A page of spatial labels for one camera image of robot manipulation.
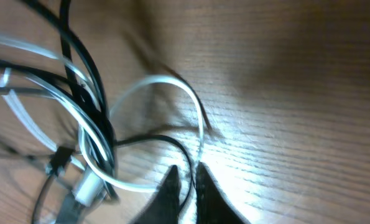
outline brown wooden floor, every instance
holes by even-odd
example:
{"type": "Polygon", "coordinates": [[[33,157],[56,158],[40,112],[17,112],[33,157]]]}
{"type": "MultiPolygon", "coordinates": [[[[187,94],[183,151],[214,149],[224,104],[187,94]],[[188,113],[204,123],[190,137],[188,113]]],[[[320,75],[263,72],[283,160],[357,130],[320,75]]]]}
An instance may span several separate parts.
{"type": "MultiPolygon", "coordinates": [[[[58,8],[58,0],[43,2],[58,8]]],[[[167,73],[160,62],[188,80],[215,130],[203,160],[250,222],[370,223],[369,0],[74,0],[70,25],[110,105],[145,74],[167,73]]],[[[0,0],[0,32],[60,52],[57,32],[17,1],[0,0]]],[[[63,74],[57,62],[21,50],[0,46],[0,57],[63,74]]],[[[22,100],[51,138],[70,139],[58,117],[75,122],[56,102],[22,100]]],[[[172,124],[165,133],[193,156],[196,123],[190,99],[166,86],[133,96],[113,119],[117,138],[172,124]]],[[[23,152],[48,152],[1,97],[0,135],[23,152]]],[[[119,149],[118,162],[120,178],[133,182],[157,183],[171,164],[187,171],[181,153],[163,144],[119,149]]],[[[0,159],[0,223],[28,223],[44,179],[24,161],[0,159]]],[[[87,221],[127,223],[150,197],[118,194],[119,205],[87,221]]],[[[44,214],[64,195],[54,186],[44,214]]],[[[182,220],[195,222],[194,199],[182,220]]]]}

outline wire bundle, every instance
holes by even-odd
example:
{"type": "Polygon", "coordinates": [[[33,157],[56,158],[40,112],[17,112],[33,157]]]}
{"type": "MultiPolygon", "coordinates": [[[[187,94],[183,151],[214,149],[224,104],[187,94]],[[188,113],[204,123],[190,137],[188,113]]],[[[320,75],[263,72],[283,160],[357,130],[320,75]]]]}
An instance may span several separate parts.
{"type": "MultiPolygon", "coordinates": [[[[4,95],[3,97],[7,104],[15,112],[22,124],[45,146],[53,151],[56,151],[56,144],[52,142],[31,119],[18,99],[17,94],[41,96],[57,100],[78,121],[78,145],[80,147],[80,151],[87,165],[96,175],[104,180],[105,192],[109,195],[111,200],[117,200],[118,198],[113,186],[134,192],[156,191],[156,186],[153,185],[131,184],[115,178],[115,146],[126,146],[128,144],[134,144],[143,141],[165,141],[177,146],[184,153],[188,161],[191,174],[189,191],[185,197],[185,200],[180,206],[182,209],[189,198],[190,189],[194,184],[192,160],[190,159],[186,149],[175,139],[163,135],[141,135],[118,141],[114,135],[109,118],[112,117],[115,112],[117,112],[121,106],[121,103],[131,93],[134,93],[138,89],[153,83],[168,83],[175,85],[187,92],[195,103],[200,135],[198,157],[200,158],[204,138],[203,122],[208,120],[206,120],[206,117],[203,117],[205,111],[195,91],[183,79],[166,75],[153,75],[137,82],[134,86],[132,86],[132,88],[130,88],[127,92],[125,92],[125,94],[123,94],[123,96],[120,97],[120,99],[117,100],[117,102],[109,111],[99,71],[85,46],[68,26],[70,0],[61,1],[60,18],[55,16],[50,10],[48,10],[38,1],[20,1],[40,14],[59,31],[61,35],[60,41],[63,56],[43,47],[28,43],[23,40],[12,39],[4,35],[0,35],[0,44],[27,50],[39,55],[43,55],[44,57],[59,60],[65,65],[65,71],[67,74],[67,78],[64,78],[48,71],[0,60],[0,68],[5,69],[5,74],[0,80],[0,95],[4,95]],[[82,62],[85,64],[88,74],[81,71],[72,63],[70,46],[72,46],[80,56],[82,62]],[[9,81],[11,70],[19,72],[21,75],[25,76],[26,79],[41,86],[42,89],[7,87],[6,85],[9,81]],[[62,85],[68,85],[70,87],[71,94],[65,91],[62,88],[62,85]]],[[[72,157],[72,163],[77,167],[84,169],[83,165],[74,157],[72,157]]],[[[46,184],[47,183],[51,183],[50,178],[48,178],[46,184]]],[[[41,193],[42,195],[45,193],[44,189],[47,189],[47,187],[43,187],[43,191],[41,193]]]]}

